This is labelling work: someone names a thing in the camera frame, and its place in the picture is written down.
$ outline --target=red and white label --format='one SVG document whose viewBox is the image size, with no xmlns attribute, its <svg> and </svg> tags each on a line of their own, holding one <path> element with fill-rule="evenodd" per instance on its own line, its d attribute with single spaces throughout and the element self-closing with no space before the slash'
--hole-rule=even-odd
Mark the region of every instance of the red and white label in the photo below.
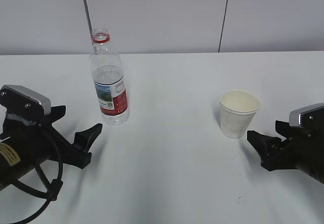
<svg viewBox="0 0 324 224">
<path fill-rule="evenodd" d="M 95 82 L 101 112 L 119 115 L 127 110 L 127 95 L 123 78 L 114 84 Z"/>
</svg>

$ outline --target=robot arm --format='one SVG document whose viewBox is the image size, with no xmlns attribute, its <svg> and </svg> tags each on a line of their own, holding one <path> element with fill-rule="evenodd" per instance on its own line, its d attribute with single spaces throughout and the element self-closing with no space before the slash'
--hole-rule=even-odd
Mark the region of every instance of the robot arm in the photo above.
<svg viewBox="0 0 324 224">
<path fill-rule="evenodd" d="M 28 223 L 40 215 L 51 201 L 57 199 L 63 185 L 63 163 L 85 168 L 91 161 L 91 145 L 101 133 L 102 124 L 96 124 L 75 133 L 70 144 L 52 123 L 65 115 L 65 106 L 51 107 L 48 98 L 28 88 L 4 85 L 0 90 L 0 104 L 7 108 L 0 135 L 0 191 L 8 185 L 35 197 L 46 199 L 41 209 L 31 217 L 17 222 Z M 58 177 L 50 183 L 40 166 L 46 160 L 59 163 Z M 35 169 L 47 192 L 35 190 L 18 179 Z"/>
<path fill-rule="evenodd" d="M 299 169 L 324 183 L 324 104 L 292 111 L 289 123 L 276 121 L 275 130 L 286 139 L 248 131 L 248 141 L 268 171 Z"/>
</svg>

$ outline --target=cup rim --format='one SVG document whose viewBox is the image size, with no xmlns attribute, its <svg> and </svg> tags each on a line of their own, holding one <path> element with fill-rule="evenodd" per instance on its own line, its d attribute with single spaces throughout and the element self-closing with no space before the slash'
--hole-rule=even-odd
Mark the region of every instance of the cup rim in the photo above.
<svg viewBox="0 0 324 224">
<path fill-rule="evenodd" d="M 238 111 L 238 110 L 233 110 L 233 109 L 230 109 L 230 108 L 227 108 L 225 105 L 222 104 L 222 98 L 229 92 L 232 92 L 232 91 L 241 91 L 241 92 L 244 92 L 244 93 L 247 93 L 248 95 L 252 96 L 253 98 L 255 98 L 258 102 L 259 102 L 259 106 L 253 110 L 250 110 L 250 111 Z M 253 114 L 253 113 L 256 113 L 260 107 L 261 107 L 261 102 L 259 99 L 257 99 L 253 94 L 247 92 L 247 91 L 244 91 L 244 90 L 240 90 L 240 89 L 233 89 L 233 90 L 229 90 L 227 91 L 226 93 L 224 93 L 221 98 L 219 99 L 219 104 L 222 106 L 223 109 L 229 111 L 229 112 L 232 112 L 232 113 L 235 113 L 235 114 L 241 114 L 241 115 L 245 115 L 245 114 Z"/>
</svg>

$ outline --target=white paper cup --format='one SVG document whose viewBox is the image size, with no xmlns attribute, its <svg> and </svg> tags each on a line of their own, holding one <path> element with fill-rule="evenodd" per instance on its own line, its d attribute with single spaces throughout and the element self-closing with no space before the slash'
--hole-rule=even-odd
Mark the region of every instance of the white paper cup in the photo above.
<svg viewBox="0 0 324 224">
<path fill-rule="evenodd" d="M 230 138 L 241 138 L 244 135 L 261 105 L 256 97 L 242 90 L 228 91 L 219 103 L 221 131 Z"/>
</svg>

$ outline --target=red bottle cap ring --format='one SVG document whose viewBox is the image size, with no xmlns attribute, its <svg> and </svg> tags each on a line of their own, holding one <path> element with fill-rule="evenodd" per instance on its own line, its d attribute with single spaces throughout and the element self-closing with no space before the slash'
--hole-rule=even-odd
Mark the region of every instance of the red bottle cap ring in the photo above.
<svg viewBox="0 0 324 224">
<path fill-rule="evenodd" d="M 110 35 L 108 33 L 99 32 L 92 35 L 93 43 L 106 43 L 110 41 Z"/>
</svg>

